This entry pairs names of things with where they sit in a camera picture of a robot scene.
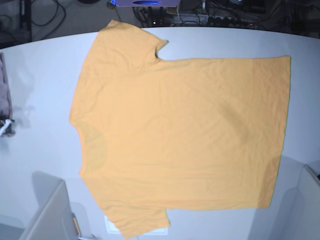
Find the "grey bin right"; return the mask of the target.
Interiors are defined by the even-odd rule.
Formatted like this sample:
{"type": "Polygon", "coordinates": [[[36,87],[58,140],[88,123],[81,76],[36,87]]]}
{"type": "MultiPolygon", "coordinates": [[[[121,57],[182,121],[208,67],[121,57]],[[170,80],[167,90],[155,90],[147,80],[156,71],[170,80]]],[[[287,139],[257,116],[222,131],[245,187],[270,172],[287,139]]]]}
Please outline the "grey bin right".
{"type": "Polygon", "coordinates": [[[318,240],[320,238],[320,179],[308,165],[296,186],[274,195],[269,208],[255,212],[249,240],[318,240]]]}

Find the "pink grey cloth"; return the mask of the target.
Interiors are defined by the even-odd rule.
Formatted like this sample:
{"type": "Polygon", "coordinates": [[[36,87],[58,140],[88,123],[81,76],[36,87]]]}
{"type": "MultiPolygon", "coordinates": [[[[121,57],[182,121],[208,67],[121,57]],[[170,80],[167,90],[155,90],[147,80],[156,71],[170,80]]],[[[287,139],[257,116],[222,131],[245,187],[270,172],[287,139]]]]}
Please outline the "pink grey cloth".
{"type": "Polygon", "coordinates": [[[0,136],[12,137],[15,135],[13,129],[13,107],[9,80],[5,64],[4,54],[0,53],[0,136]]]}

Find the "grey bin left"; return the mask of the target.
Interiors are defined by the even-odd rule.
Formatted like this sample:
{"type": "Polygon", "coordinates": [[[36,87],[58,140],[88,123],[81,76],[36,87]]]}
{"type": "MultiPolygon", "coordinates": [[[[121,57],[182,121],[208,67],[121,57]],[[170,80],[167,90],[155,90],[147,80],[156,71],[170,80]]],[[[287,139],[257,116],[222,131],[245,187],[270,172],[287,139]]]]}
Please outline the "grey bin left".
{"type": "Polygon", "coordinates": [[[21,240],[78,240],[66,183],[41,171],[32,174],[38,209],[23,231],[21,240]]]}

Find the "white recessed table slot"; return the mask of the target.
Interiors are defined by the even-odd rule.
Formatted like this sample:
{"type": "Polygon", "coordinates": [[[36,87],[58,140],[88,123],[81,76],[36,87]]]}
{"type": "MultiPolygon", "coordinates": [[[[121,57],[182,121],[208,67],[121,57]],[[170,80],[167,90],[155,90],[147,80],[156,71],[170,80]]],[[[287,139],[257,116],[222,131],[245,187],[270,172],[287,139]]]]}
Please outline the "white recessed table slot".
{"type": "MultiPolygon", "coordinates": [[[[107,216],[104,216],[104,222],[108,234],[120,235],[119,229],[109,220],[107,216]]],[[[166,236],[168,235],[168,228],[157,228],[155,230],[142,234],[143,236],[166,236]]]]}

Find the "orange pencil in bin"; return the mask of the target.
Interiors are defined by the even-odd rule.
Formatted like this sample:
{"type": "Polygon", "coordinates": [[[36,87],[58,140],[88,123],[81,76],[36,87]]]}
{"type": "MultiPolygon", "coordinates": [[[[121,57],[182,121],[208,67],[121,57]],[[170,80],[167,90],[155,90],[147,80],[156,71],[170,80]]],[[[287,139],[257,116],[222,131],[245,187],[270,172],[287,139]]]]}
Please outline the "orange pencil in bin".
{"type": "Polygon", "coordinates": [[[72,217],[72,220],[73,220],[73,223],[74,223],[74,226],[75,226],[77,235],[78,235],[79,237],[81,237],[81,236],[82,236],[82,232],[81,232],[80,226],[79,226],[79,224],[78,224],[77,218],[76,218],[75,216],[73,216],[73,217],[72,217]]]}

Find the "orange yellow T-shirt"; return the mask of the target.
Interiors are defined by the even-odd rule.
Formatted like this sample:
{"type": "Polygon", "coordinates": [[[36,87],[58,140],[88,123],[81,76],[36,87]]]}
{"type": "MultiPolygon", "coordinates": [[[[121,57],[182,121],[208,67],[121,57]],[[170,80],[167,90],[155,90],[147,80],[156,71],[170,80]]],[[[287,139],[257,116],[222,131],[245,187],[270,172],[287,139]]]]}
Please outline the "orange yellow T-shirt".
{"type": "Polygon", "coordinates": [[[112,20],[70,110],[79,175],[125,239],[168,227],[170,209],[268,208],[278,177],[291,58],[166,61],[166,43],[112,20]]]}

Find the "purple blue device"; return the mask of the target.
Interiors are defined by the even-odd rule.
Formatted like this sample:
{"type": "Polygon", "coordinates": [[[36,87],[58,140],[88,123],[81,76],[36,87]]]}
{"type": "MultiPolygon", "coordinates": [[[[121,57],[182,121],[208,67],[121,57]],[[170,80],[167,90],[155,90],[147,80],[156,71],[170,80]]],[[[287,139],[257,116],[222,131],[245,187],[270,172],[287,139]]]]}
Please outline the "purple blue device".
{"type": "Polygon", "coordinates": [[[180,0],[108,0],[106,6],[114,10],[116,7],[119,8],[176,8],[180,3],[180,0]]]}

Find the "black power strip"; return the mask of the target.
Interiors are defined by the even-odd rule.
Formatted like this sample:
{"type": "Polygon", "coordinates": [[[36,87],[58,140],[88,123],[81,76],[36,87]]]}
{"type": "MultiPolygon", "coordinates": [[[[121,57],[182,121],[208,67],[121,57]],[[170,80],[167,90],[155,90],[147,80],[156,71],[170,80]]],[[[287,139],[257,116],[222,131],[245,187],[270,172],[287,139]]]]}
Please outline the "black power strip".
{"type": "Polygon", "coordinates": [[[243,21],[237,18],[210,16],[207,19],[207,25],[219,28],[249,28],[253,27],[255,23],[250,21],[243,21]]]}

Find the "grey bin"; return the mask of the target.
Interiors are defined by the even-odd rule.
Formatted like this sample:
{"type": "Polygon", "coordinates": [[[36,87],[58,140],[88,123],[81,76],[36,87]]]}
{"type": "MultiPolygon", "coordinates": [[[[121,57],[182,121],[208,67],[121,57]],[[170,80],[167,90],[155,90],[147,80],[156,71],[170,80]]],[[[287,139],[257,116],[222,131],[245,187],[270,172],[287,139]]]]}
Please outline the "grey bin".
{"type": "Polygon", "coordinates": [[[318,240],[320,238],[320,179],[308,165],[296,186],[274,195],[269,208],[255,212],[249,240],[318,240]]]}
{"type": "Polygon", "coordinates": [[[78,240],[66,183],[41,171],[32,174],[38,209],[23,231],[21,240],[78,240]]]}

